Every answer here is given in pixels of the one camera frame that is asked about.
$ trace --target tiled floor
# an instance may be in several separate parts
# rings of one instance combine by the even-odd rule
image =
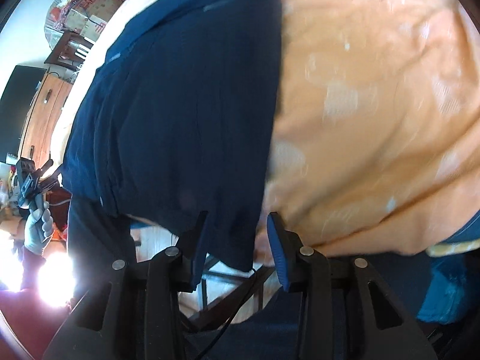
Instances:
[[[162,227],[150,226],[144,227],[139,230],[132,230],[132,236],[134,239],[139,239],[141,241],[141,246],[137,247],[137,260],[145,261],[152,258],[158,252],[164,250],[165,248],[174,245],[177,242],[177,238],[172,235],[169,231],[165,230]],[[235,275],[248,275],[243,274],[242,272],[235,271],[228,268],[222,263],[214,266],[212,271],[222,272],[227,274]],[[211,303],[218,297],[225,296],[235,288],[234,285],[228,283],[219,283],[214,280],[207,280],[207,299],[208,303]],[[272,298],[272,295],[280,288],[280,283],[278,282],[277,275],[273,274],[265,283],[263,289],[263,304],[266,305],[267,302]],[[181,304],[181,309],[187,316],[192,315],[199,309],[198,295],[195,292],[192,294],[180,293],[179,302]],[[253,299],[250,299],[245,305],[240,309],[237,316],[233,320],[233,323],[238,323],[244,321],[249,316],[252,315],[254,310]]]

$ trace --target white wall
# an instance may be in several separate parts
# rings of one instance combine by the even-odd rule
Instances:
[[[43,28],[52,3],[53,0],[21,0],[1,31],[0,97],[16,65],[47,67],[43,61],[51,50]]]

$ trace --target silver bolt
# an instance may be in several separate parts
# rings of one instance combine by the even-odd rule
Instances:
[[[366,268],[367,265],[368,265],[368,262],[367,262],[367,260],[365,260],[363,258],[358,258],[358,259],[355,259],[355,265],[358,268]]]
[[[123,269],[124,267],[125,267],[125,262],[123,261],[123,259],[117,259],[112,264],[112,268],[115,269],[116,271],[119,271],[120,269]]]
[[[314,252],[315,250],[310,246],[302,246],[300,248],[300,254],[302,256],[311,256]]]
[[[179,253],[180,250],[176,246],[170,246],[167,250],[165,250],[165,254],[169,257],[175,257]]]

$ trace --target television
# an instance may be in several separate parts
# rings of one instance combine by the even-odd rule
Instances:
[[[0,98],[0,162],[18,154],[23,124],[46,69],[17,65]]]

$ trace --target gloved hand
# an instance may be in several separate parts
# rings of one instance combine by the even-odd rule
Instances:
[[[39,256],[43,254],[53,235],[50,205],[48,202],[44,202],[43,207],[45,209],[43,214],[39,209],[31,211],[25,224],[25,247]]]

